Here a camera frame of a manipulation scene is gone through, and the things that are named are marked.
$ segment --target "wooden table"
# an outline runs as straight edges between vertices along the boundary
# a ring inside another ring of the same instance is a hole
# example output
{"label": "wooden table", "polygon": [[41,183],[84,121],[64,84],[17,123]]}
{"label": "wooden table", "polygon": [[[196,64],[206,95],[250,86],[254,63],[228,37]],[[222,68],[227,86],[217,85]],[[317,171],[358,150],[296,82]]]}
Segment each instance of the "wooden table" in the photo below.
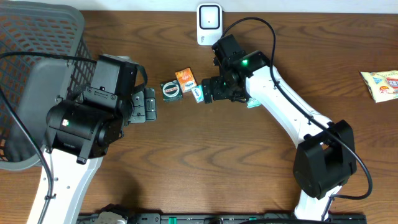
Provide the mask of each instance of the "wooden table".
{"label": "wooden table", "polygon": [[[295,148],[263,107],[216,101],[197,104],[191,94],[164,103],[160,82],[190,67],[195,78],[218,75],[210,47],[196,41],[194,12],[86,11],[85,40],[93,55],[128,55],[144,65],[156,89],[157,120],[130,125],[111,145],[81,212],[119,203],[164,213],[292,211],[300,189],[292,175]],[[356,150],[373,175],[363,201],[337,199],[332,212],[364,213],[369,223],[398,222],[398,100],[375,104],[359,71],[397,69],[398,16],[379,14],[224,13],[224,28],[258,16],[277,33],[275,65],[316,110],[354,129]],[[259,22],[231,32],[247,52],[271,52],[271,33]],[[0,222],[24,223],[40,168],[0,171]],[[363,171],[341,193],[363,194]]]}

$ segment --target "cable clip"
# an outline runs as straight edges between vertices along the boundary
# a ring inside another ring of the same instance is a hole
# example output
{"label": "cable clip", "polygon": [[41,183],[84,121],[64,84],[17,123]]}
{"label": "cable clip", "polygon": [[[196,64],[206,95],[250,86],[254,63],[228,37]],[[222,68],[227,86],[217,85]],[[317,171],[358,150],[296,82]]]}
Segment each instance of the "cable clip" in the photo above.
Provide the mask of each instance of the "cable clip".
{"label": "cable clip", "polygon": [[308,125],[311,125],[311,121],[313,120],[313,116],[308,119]]}
{"label": "cable clip", "polygon": [[274,84],[274,90],[276,90],[276,88],[277,88],[276,86],[279,86],[279,83],[280,83],[280,81],[276,81],[276,82],[275,82],[275,84]]}
{"label": "cable clip", "polygon": [[54,194],[53,196],[44,196],[44,200],[51,200],[51,199],[55,199],[57,197],[57,194]]}

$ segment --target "snack package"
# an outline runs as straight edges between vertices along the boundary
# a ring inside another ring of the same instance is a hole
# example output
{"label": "snack package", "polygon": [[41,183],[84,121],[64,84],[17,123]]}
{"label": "snack package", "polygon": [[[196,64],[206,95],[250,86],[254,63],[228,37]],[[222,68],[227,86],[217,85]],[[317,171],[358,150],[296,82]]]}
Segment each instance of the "snack package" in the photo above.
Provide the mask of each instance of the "snack package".
{"label": "snack package", "polygon": [[201,85],[193,87],[192,88],[192,94],[195,97],[197,103],[200,103],[203,100],[205,100],[204,97],[203,97],[203,89],[201,88]]}
{"label": "snack package", "polygon": [[163,100],[166,103],[182,99],[182,92],[178,81],[174,80],[171,82],[161,83],[160,87],[163,92]]}
{"label": "snack package", "polygon": [[398,71],[361,72],[376,103],[398,98]]}
{"label": "snack package", "polygon": [[193,87],[197,85],[195,79],[193,78],[191,68],[186,68],[184,70],[176,72],[175,76],[180,83],[183,93],[190,91]]}

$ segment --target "orange package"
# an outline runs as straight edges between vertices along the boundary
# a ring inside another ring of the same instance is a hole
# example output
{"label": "orange package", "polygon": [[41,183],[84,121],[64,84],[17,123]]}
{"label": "orange package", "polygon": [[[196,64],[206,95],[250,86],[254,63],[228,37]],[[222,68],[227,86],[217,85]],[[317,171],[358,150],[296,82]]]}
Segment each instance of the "orange package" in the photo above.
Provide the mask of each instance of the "orange package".
{"label": "orange package", "polygon": [[186,68],[179,72],[175,73],[178,82],[180,83],[181,89],[183,93],[190,91],[193,87],[197,85],[193,74],[191,72],[191,68]]}

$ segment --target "power cord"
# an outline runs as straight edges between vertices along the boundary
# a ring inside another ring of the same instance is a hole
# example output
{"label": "power cord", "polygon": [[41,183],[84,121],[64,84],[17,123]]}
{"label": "power cord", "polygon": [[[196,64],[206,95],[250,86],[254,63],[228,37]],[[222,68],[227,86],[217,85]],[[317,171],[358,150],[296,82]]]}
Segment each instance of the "power cord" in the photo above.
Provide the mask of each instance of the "power cord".
{"label": "power cord", "polygon": [[345,142],[343,142],[339,137],[335,136],[332,132],[330,132],[326,127],[324,127],[322,124],[320,124],[317,120],[315,120],[313,118],[313,116],[307,114],[298,104],[296,104],[295,101],[293,101],[290,96],[288,96],[286,94],[286,92],[282,89],[282,87],[279,85],[279,81],[277,81],[275,79],[274,76],[274,55],[275,55],[275,47],[276,47],[276,35],[275,35],[275,31],[272,28],[272,26],[265,21],[264,19],[258,18],[258,17],[246,17],[243,19],[240,19],[236,22],[234,22],[232,25],[230,25],[224,32],[223,35],[221,36],[224,37],[225,34],[232,28],[234,27],[236,24],[239,24],[240,22],[243,21],[247,21],[247,20],[255,20],[255,21],[260,21],[262,23],[264,23],[265,25],[267,25],[267,27],[271,30],[272,32],[272,36],[274,38],[274,43],[272,45],[272,55],[271,55],[271,59],[270,59],[270,65],[269,65],[269,72],[271,74],[271,78],[272,81],[274,82],[275,87],[280,91],[280,93],[286,98],[286,100],[291,103],[300,113],[302,113],[304,115],[304,117],[306,117],[308,119],[309,122],[312,122],[313,124],[315,124],[317,127],[319,127],[322,131],[324,131],[325,133],[327,133],[333,140],[335,140],[336,142],[338,142],[341,146],[343,146],[344,148],[346,148],[349,153],[351,155],[353,155],[355,157],[355,159],[357,160],[357,162],[360,164],[362,170],[364,171],[366,178],[368,180],[368,191],[361,196],[350,196],[350,195],[340,195],[340,194],[333,194],[330,196],[329,198],[329,202],[328,204],[331,204],[331,201],[334,200],[335,198],[344,198],[344,199],[350,199],[350,200],[362,200],[365,199],[367,197],[369,197],[369,195],[372,193],[372,189],[373,189],[373,182],[372,182],[372,177],[369,173],[368,168],[366,167],[365,163],[361,160],[361,158],[349,147],[347,146],[347,144]]}
{"label": "power cord", "polygon": [[[10,56],[15,56],[15,55],[38,56],[38,57],[48,57],[48,58],[64,59],[64,60],[79,60],[79,61],[97,63],[97,61],[88,59],[88,58],[66,56],[66,55],[54,55],[54,54],[46,54],[46,53],[40,53],[40,52],[6,52],[3,54],[0,54],[0,60],[3,59],[4,57],[10,57]],[[38,224],[41,224],[43,222],[45,213],[47,212],[47,209],[49,207],[50,200],[54,198],[54,195],[53,195],[54,180],[53,180],[53,177],[51,174],[51,170],[50,170],[50,167],[47,164],[46,160],[44,159],[43,152],[40,150],[40,147],[33,140],[32,136],[30,135],[29,131],[26,129],[25,125],[22,123],[21,119],[19,119],[18,115],[12,109],[12,106],[10,105],[10,102],[8,102],[7,97],[5,96],[1,87],[0,87],[0,98],[3,100],[8,112],[10,113],[10,115],[12,116],[14,121],[18,124],[18,126],[20,127],[22,132],[25,134],[26,138],[33,145],[33,148],[34,148],[37,156],[39,157],[40,162],[42,163],[44,171],[47,175],[47,180],[49,182],[49,189],[47,190],[47,195],[44,198],[44,200],[45,200],[44,206],[43,206],[42,213],[40,214],[40,218],[38,221]]]}

